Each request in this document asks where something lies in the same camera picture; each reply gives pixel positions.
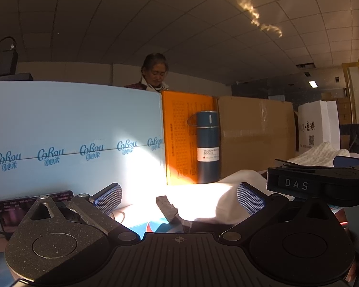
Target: ceiling vent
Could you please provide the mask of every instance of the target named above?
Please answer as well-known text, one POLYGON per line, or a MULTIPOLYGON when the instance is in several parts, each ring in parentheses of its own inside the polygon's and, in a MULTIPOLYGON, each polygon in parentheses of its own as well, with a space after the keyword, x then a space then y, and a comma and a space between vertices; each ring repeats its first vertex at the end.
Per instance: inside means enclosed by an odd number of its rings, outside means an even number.
POLYGON ((315 69, 314 63, 301 63, 300 65, 296 65, 298 69, 300 70, 306 70, 306 69, 315 69))

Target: qr code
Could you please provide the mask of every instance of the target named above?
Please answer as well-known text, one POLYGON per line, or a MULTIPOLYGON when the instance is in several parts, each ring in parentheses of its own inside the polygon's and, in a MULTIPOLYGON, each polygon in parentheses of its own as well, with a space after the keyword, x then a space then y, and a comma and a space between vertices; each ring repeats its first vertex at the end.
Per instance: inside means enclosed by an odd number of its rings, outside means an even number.
POLYGON ((314 135, 309 135, 309 146, 314 145, 314 135))

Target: orange panel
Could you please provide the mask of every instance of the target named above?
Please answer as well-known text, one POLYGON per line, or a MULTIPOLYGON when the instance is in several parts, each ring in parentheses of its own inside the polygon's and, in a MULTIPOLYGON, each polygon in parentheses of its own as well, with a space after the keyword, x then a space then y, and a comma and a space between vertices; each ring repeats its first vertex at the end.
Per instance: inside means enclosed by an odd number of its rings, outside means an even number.
POLYGON ((199 111, 215 110, 213 97, 163 91, 162 107, 168 185, 197 183, 197 130, 187 120, 199 111))

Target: ceiling light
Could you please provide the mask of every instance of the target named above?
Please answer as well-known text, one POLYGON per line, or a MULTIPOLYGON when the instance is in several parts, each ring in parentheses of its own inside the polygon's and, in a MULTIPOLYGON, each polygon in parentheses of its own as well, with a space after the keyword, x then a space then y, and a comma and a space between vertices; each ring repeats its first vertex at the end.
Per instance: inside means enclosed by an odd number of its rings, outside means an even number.
POLYGON ((317 88, 318 87, 318 85, 317 85, 317 83, 315 83, 315 81, 310 81, 309 83, 310 83, 312 88, 317 88))

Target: white label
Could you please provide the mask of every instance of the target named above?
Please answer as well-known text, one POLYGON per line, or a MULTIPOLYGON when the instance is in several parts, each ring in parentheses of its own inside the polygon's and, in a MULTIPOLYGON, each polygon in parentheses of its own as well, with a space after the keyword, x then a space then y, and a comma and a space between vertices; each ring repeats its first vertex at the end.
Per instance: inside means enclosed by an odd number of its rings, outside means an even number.
POLYGON ((197 160, 200 162, 219 161, 219 147, 197 148, 197 160))

